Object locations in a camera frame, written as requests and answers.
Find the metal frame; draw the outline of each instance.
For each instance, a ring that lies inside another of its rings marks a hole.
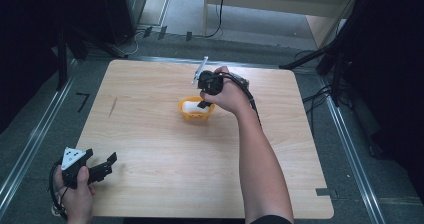
[[[322,86],[327,86],[328,82],[323,77],[320,77]],[[358,185],[359,191],[364,201],[365,207],[370,216],[373,224],[384,224],[383,212],[380,208],[378,200],[374,194],[374,190],[368,180],[367,174],[362,167],[361,160],[359,159],[358,153],[355,149],[355,144],[350,137],[349,131],[347,130],[346,124],[343,120],[343,115],[340,112],[340,108],[336,107],[330,97],[326,98],[328,109],[330,110],[331,116],[333,117],[334,124],[336,125],[337,132],[339,133],[340,140],[342,141],[343,148],[346,152],[346,157],[349,161],[350,167],[352,168],[353,175],[355,176],[356,184]]]
[[[12,171],[9,173],[9,176],[3,182],[3,185],[0,189],[0,221],[3,218],[7,207],[12,201],[13,196],[15,195],[19,185],[22,182],[22,179],[25,176],[32,160],[37,154],[38,149],[41,146],[41,143],[44,140],[44,137],[47,131],[50,128],[54,118],[56,117],[59,108],[62,106],[65,97],[68,94],[70,87],[72,86],[75,74],[79,69],[78,62],[73,60],[69,67],[69,79],[63,86],[60,91],[56,91],[56,94],[53,96],[52,101],[50,102],[46,112],[41,118],[38,125],[31,132],[28,142],[22,151],[19,159],[16,161],[13,166]]]
[[[201,64],[202,60],[193,59],[177,59],[177,58],[163,58],[163,57],[139,57],[131,60],[138,61],[150,61],[150,62],[171,62],[171,63],[186,63],[186,64]],[[226,65],[226,66],[240,66],[240,67],[253,67],[253,68],[268,68],[278,69],[278,65],[264,65],[264,64],[251,64],[251,63],[237,63],[237,62],[223,62],[223,61],[208,61],[208,65]],[[69,67],[69,80],[64,85],[61,91],[57,91],[54,95],[49,107],[44,113],[38,125],[34,128],[31,133],[28,142],[22,151],[18,161],[14,165],[11,173],[7,177],[6,181],[0,189],[0,220],[3,218],[7,207],[9,206],[14,194],[16,193],[26,171],[28,170],[32,160],[34,159],[39,147],[41,146],[45,134],[50,128],[52,121],[54,120],[58,110],[60,109],[65,97],[68,94],[70,87],[73,84],[74,77],[79,69],[79,64],[76,60],[73,60]],[[311,69],[296,69],[298,74],[312,74],[314,73]],[[322,86],[328,85],[327,80],[320,77]],[[380,224],[386,223],[377,198],[374,194],[371,183],[362,167],[361,161],[356,152],[354,143],[350,137],[347,127],[344,123],[343,116],[340,109],[334,105],[331,98],[327,98],[327,105],[330,110],[333,121],[336,125],[337,131],[340,135],[341,142],[343,144],[346,156],[349,164],[352,168],[355,176],[356,183],[364,201],[365,207],[371,218],[372,223]]]

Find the wrist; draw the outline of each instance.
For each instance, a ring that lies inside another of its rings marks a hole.
[[[250,105],[244,105],[240,108],[237,108],[237,110],[235,110],[233,113],[238,121],[243,121],[244,119],[251,118],[257,119],[256,112],[252,109]]]
[[[69,217],[68,224],[90,224],[92,222],[92,217]]]

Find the black tape mark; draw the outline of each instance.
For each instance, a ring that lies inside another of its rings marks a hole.
[[[339,197],[336,190],[328,189],[328,188],[316,188],[317,196],[330,196],[332,199],[336,199]]]
[[[163,26],[160,29],[160,33],[159,33],[159,37],[158,40],[162,40],[163,38],[165,38],[165,34],[166,34],[166,29],[168,28],[168,26]]]
[[[187,32],[186,42],[191,41],[192,36],[193,36],[193,32]]]
[[[152,29],[153,27],[147,28],[146,31],[144,32],[143,38],[149,37],[150,33],[152,33]]]
[[[112,108],[110,109],[110,112],[109,112],[109,117],[110,115],[112,115],[113,110],[115,110],[117,100],[118,100],[118,97],[115,97],[115,101],[113,101]]]
[[[80,108],[78,109],[78,113],[80,113],[80,112],[82,111],[82,109],[84,108],[85,103],[87,103],[87,100],[88,100],[88,98],[90,97],[90,94],[87,94],[87,93],[81,93],[81,92],[77,92],[77,93],[75,93],[75,94],[76,94],[76,95],[78,95],[78,96],[85,96],[84,101],[82,102],[82,104],[81,104]]]

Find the white object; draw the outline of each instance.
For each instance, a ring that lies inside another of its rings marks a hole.
[[[75,162],[77,162],[81,157],[85,155],[85,151],[80,151],[77,149],[72,149],[67,147],[65,152],[63,153],[62,160],[62,171],[68,169],[68,167],[72,166]]]
[[[200,102],[191,102],[191,101],[185,101],[183,103],[183,112],[185,113],[193,113],[193,112],[200,112],[200,113],[207,113],[209,111],[209,107],[205,107],[204,109],[198,107]]]
[[[200,66],[197,68],[197,70],[194,72],[194,78],[193,78],[193,81],[191,82],[191,84],[193,84],[194,85],[194,83],[196,83],[196,81],[197,80],[199,80],[199,77],[200,77],[200,74],[202,73],[202,71],[203,71],[203,68],[205,67],[205,65],[206,65],[206,62],[208,61],[208,56],[205,56],[205,58],[203,59],[203,62],[202,62],[202,64],[200,64]]]

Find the wire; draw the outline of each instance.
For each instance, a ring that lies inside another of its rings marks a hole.
[[[65,208],[62,206],[62,201],[60,201],[61,203],[58,202],[57,198],[56,198],[56,193],[55,193],[55,188],[54,188],[54,173],[56,171],[56,168],[59,166],[59,164],[62,163],[62,158],[55,162],[52,166],[52,169],[50,170],[50,176],[49,176],[49,191],[50,191],[50,196],[52,198],[53,201],[53,206],[55,209],[55,212],[58,212],[60,214],[60,216],[66,220],[68,220],[68,215],[66,215],[65,212]]]
[[[311,107],[309,108],[309,110],[306,111],[306,114],[308,114],[309,112],[311,113],[311,118],[310,118],[310,123],[311,124],[310,125],[311,125],[312,136],[315,136],[315,133],[314,133],[314,129],[315,129],[314,128],[314,108],[320,106],[322,103],[324,103],[324,100],[328,96],[330,96],[331,89],[328,89],[329,87],[330,87],[330,85],[327,85],[327,86],[319,89],[319,91],[316,94],[314,94],[314,95],[312,95],[310,97],[306,97],[306,98],[302,99],[302,102],[303,103],[306,103],[308,101],[311,101]],[[324,95],[324,97],[322,97],[318,102],[315,102],[315,99],[317,97],[321,96],[321,95]]]
[[[122,51],[121,49],[119,49],[119,48],[118,48],[117,46],[115,46],[115,45],[113,45],[113,48],[115,48],[117,51],[119,51],[119,52],[121,52],[122,54],[125,54],[125,55],[131,55],[131,54],[136,53],[136,52],[138,51],[137,36],[138,36],[138,35],[140,35],[141,33],[144,33],[144,31],[140,31],[140,32],[138,32],[137,34],[135,34],[135,35],[134,35],[134,42],[135,42],[135,44],[136,44],[136,48],[135,48],[135,50],[134,50],[134,51],[132,51],[132,52],[124,52],[124,51]]]
[[[216,17],[220,18],[219,13],[218,13],[218,4],[215,5],[215,13],[216,13]],[[218,38],[220,38],[224,35],[224,31],[222,30],[222,28],[220,28],[220,29],[221,29],[221,35]]]
[[[211,37],[215,36],[215,34],[221,28],[221,23],[222,23],[222,4],[224,4],[224,0],[221,0],[221,7],[219,8],[219,25],[218,25],[218,28],[216,29],[216,31],[212,35],[205,36],[205,38],[211,38]]]
[[[253,98],[253,95],[252,95],[252,93],[250,93],[249,89],[247,89],[247,87],[245,85],[243,85],[243,83],[241,83],[235,76],[231,75],[230,73],[217,72],[215,74],[218,74],[218,75],[210,76],[208,78],[205,78],[203,81],[214,79],[214,78],[228,78],[228,79],[232,80],[234,83],[236,83],[242,89],[244,94],[246,94],[247,98],[249,99],[250,106],[256,112],[256,116],[258,117],[259,124],[262,126],[261,119],[259,118],[258,109],[256,107],[255,99]]]
[[[69,189],[69,185],[65,185],[66,186],[66,189],[65,189],[65,191],[63,192],[63,194],[62,194],[62,196],[60,196],[60,205],[62,206],[62,200],[63,200],[63,197],[65,196],[65,193],[68,191],[68,189]]]
[[[296,55],[294,55],[293,59],[295,61],[297,61],[297,56],[299,56],[299,54],[302,54],[302,53],[305,53],[305,52],[315,52],[315,51],[313,51],[313,50],[300,51],[300,52],[296,53]]]

